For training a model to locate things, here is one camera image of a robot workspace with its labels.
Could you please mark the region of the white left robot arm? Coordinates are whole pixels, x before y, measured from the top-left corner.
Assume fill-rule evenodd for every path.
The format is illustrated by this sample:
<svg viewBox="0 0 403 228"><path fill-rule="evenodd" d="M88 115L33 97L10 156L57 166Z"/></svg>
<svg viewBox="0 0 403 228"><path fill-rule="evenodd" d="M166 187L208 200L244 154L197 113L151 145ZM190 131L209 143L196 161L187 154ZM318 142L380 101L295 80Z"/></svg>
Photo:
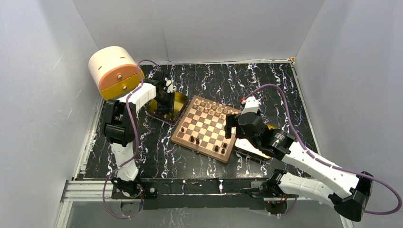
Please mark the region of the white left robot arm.
<svg viewBox="0 0 403 228"><path fill-rule="evenodd" d="M132 92L106 103L103 134L110 144L116 159L117 178L126 181L124 192L131 198L142 192L141 183L135 181L138 168L134 161L133 141L138 139L134 118L148 102L157 102L154 113L164 118L173 114L175 93L173 80L163 71L156 71Z"/></svg>

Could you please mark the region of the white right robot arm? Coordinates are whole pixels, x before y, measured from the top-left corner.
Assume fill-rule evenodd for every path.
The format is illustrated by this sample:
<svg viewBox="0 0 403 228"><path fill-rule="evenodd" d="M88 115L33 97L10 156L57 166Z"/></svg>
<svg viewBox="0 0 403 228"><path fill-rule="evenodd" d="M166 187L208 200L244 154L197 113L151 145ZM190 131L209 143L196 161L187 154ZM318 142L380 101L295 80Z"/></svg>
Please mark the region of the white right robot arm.
<svg viewBox="0 0 403 228"><path fill-rule="evenodd" d="M247 139L265 155L311 176L301 178L276 169L269 180L260 185L252 183L245 193L255 197L298 195L325 203L351 221L361 221L372 190L369 173L351 174L329 161L320 162L321 156L303 149L293 135L281 129L269 129L260 115L253 112L226 116L225 137L231 136Z"/></svg>

